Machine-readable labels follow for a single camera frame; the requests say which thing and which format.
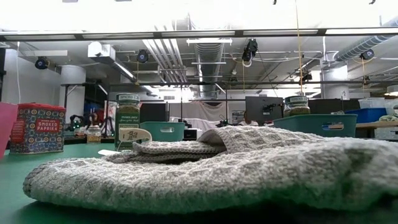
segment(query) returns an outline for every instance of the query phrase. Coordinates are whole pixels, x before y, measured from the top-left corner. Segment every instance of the person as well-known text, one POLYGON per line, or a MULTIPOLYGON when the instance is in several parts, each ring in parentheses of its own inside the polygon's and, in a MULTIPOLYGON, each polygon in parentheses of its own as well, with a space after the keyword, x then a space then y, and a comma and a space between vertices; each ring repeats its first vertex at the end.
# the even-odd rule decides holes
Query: person
POLYGON ((251 121, 248 119, 246 111, 243 113, 244 121, 239 122, 241 126, 258 126, 259 124, 255 121, 251 121))

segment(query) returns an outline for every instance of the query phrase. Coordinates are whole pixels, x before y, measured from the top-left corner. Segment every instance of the teal plastic bin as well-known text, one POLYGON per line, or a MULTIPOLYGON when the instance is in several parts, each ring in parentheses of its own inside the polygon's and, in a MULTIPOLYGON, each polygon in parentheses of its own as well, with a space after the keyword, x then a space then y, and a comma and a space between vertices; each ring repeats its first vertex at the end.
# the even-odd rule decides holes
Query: teal plastic bin
POLYGON ((274 120, 274 127, 323 137, 355 137, 356 114, 308 114, 274 120))
POLYGON ((147 121, 140 124, 141 129, 145 129, 152 135, 153 141, 175 142, 182 141, 184 137, 183 122, 155 122, 147 121))

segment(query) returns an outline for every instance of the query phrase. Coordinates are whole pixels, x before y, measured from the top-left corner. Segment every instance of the table surface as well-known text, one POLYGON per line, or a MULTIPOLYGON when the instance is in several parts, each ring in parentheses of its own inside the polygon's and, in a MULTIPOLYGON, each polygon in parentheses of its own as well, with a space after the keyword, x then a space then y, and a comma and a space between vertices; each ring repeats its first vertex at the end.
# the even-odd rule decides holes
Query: table surface
POLYGON ((136 215, 85 208, 64 207, 38 202, 22 191, 25 176, 38 165, 53 159, 69 157, 100 157, 99 150, 114 149, 114 144, 76 144, 64 146, 64 152, 36 155, 6 155, 0 160, 0 223, 206 223, 211 220, 235 221, 239 217, 251 216, 264 219, 283 214, 272 208, 262 212, 241 209, 224 209, 217 212, 201 212, 189 215, 136 215))

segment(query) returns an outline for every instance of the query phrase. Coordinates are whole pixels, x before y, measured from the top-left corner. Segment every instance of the plastic bin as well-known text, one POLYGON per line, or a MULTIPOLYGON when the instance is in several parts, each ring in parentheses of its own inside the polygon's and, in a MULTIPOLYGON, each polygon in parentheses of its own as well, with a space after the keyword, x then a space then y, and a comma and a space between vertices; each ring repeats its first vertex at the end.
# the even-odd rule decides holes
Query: plastic bin
POLYGON ((398 107, 398 100, 397 99, 386 100, 386 112, 387 112, 387 115, 394 115, 396 113, 396 111, 394 110, 395 106, 398 107))
POLYGON ((385 100, 383 97, 370 97, 358 100, 361 109, 365 108, 383 108, 385 107, 385 100))
POLYGON ((386 115, 386 108, 366 108, 359 110, 350 110, 345 111, 346 114, 356 114, 358 117, 356 118, 357 123, 370 123, 379 121, 381 116, 386 115))
POLYGON ((182 141, 184 137, 183 122, 154 122, 147 121, 140 124, 141 129, 145 129, 152 135, 153 141, 175 142, 182 141))
POLYGON ((355 114, 308 114, 274 120, 274 127, 323 137, 355 137, 355 114))

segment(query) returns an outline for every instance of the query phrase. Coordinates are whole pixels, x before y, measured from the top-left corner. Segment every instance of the jar label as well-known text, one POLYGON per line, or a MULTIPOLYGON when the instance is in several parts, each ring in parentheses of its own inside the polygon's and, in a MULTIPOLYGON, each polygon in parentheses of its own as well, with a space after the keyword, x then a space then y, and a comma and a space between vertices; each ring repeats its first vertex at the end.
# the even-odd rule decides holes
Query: jar label
POLYGON ((307 102, 307 97, 306 96, 298 96, 290 99, 290 103, 295 103, 295 102, 307 102))
POLYGON ((138 128, 139 127, 140 114, 138 113, 127 113, 120 111, 116 112, 116 124, 115 124, 115 147, 116 149, 131 149, 131 142, 122 142, 120 138, 120 128, 138 128))
POLYGON ((132 100, 139 101, 139 97, 133 94, 120 94, 118 95, 118 100, 132 100))

